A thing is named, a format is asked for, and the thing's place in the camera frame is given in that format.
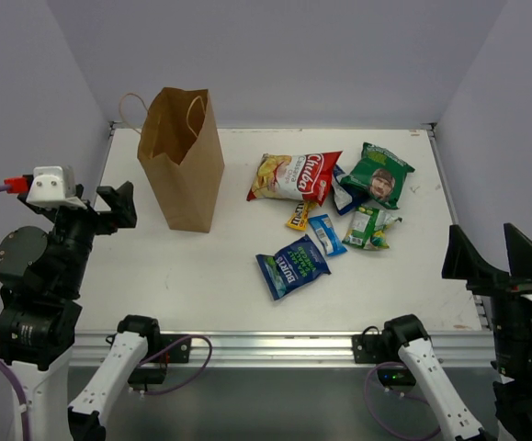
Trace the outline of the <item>brown paper bag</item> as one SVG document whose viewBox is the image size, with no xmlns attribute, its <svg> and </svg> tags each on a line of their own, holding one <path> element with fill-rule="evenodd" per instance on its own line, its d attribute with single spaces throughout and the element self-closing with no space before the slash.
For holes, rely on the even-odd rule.
<svg viewBox="0 0 532 441">
<path fill-rule="evenodd" d="M 169 228 L 210 232 L 225 164 L 209 91 L 163 88 L 140 129 L 123 102 L 119 116 L 140 136 L 137 158 Z"/>
</svg>

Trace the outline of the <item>green white snack packet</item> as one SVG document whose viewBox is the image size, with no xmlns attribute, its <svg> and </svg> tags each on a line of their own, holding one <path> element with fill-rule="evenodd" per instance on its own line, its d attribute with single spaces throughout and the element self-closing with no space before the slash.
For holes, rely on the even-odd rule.
<svg viewBox="0 0 532 441">
<path fill-rule="evenodd" d="M 354 211 L 342 244 L 371 251 L 389 249 L 387 230 L 401 221 L 385 209 L 361 205 Z"/>
</svg>

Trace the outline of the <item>dark green snack bag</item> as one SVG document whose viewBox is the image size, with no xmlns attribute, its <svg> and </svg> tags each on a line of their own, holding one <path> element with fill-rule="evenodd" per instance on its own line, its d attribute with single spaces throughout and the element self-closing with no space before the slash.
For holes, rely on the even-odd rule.
<svg viewBox="0 0 532 441">
<path fill-rule="evenodd" d="M 340 183 L 366 192 L 386 209 L 398 209 L 405 180 L 415 168 L 388 149 L 364 142 L 360 159 Z"/>
</svg>

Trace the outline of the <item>blue white crisps bag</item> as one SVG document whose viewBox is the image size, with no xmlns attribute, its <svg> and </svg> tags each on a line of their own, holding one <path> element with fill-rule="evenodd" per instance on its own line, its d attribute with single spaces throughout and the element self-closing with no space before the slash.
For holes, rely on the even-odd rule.
<svg viewBox="0 0 532 441">
<path fill-rule="evenodd" d="M 333 169 L 332 188 L 334 192 L 334 206 L 337 214 L 340 216 L 346 215 L 348 212 L 370 200 L 369 194 L 365 191 L 350 186 L 343 186 L 340 181 L 344 176 L 344 170 L 336 164 Z"/>
</svg>

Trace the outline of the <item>light blue snack bar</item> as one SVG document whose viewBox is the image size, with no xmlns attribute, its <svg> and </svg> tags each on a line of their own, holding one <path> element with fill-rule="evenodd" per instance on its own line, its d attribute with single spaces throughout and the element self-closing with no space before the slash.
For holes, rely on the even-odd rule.
<svg viewBox="0 0 532 441">
<path fill-rule="evenodd" d="M 328 214 L 311 216 L 308 218 L 308 223 L 315 232 L 327 256 L 337 256 L 347 252 L 347 249 L 336 234 Z"/>
</svg>

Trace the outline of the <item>yellow M&M's packet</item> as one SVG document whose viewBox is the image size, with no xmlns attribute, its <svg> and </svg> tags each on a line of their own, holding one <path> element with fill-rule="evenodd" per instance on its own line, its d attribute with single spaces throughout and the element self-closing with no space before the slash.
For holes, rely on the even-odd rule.
<svg viewBox="0 0 532 441">
<path fill-rule="evenodd" d="M 307 228 L 310 212 L 317 207 L 316 201 L 301 201 L 286 222 L 286 226 L 291 230 L 304 232 Z"/>
</svg>

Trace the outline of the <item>blue Burts crisps bag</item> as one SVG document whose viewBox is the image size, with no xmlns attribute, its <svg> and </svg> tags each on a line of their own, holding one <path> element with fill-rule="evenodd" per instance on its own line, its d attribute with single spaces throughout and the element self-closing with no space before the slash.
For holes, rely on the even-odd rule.
<svg viewBox="0 0 532 441">
<path fill-rule="evenodd" d="M 257 254 L 255 259 L 274 301 L 282 300 L 320 276 L 331 275 L 325 258 L 308 234 L 273 255 Z"/>
</svg>

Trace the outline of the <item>red Chuba chips bag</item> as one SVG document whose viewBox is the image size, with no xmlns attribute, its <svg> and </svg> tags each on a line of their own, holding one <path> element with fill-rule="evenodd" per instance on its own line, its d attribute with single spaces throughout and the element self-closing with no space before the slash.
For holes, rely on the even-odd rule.
<svg viewBox="0 0 532 441">
<path fill-rule="evenodd" d="M 326 200 L 334 167 L 342 152 L 274 155 L 265 153 L 257 167 L 246 200 L 261 198 L 311 201 Z"/>
</svg>

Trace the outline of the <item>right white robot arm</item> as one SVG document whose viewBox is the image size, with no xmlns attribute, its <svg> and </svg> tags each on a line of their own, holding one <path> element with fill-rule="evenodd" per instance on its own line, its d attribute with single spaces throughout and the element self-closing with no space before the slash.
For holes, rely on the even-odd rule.
<svg viewBox="0 0 532 441">
<path fill-rule="evenodd" d="M 504 225 L 509 268 L 481 257 L 458 225 L 448 233 L 441 275 L 462 280 L 469 291 L 491 300 L 495 416 L 515 440 L 532 440 L 532 241 L 513 224 Z M 446 440 L 489 440 L 491 435 L 468 410 L 443 368 L 432 341 L 413 314 L 388 321 L 380 348 L 413 374 Z"/>
</svg>

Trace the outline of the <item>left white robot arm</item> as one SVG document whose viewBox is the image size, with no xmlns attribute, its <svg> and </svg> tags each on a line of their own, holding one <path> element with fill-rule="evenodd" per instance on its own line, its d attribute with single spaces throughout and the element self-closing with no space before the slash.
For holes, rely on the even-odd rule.
<svg viewBox="0 0 532 441">
<path fill-rule="evenodd" d="M 13 375 L 19 408 L 17 440 L 104 440 L 107 419 L 131 373 L 157 358 L 163 339 L 157 320 L 128 315 L 119 322 L 110 350 L 73 401 L 67 398 L 69 364 L 86 265 L 98 235 L 137 223 L 134 186 L 98 187 L 108 210 L 81 198 L 83 188 L 51 201 L 31 201 L 44 185 L 24 178 L 18 200 L 52 223 L 50 232 L 27 226 L 0 243 L 0 362 Z"/>
</svg>

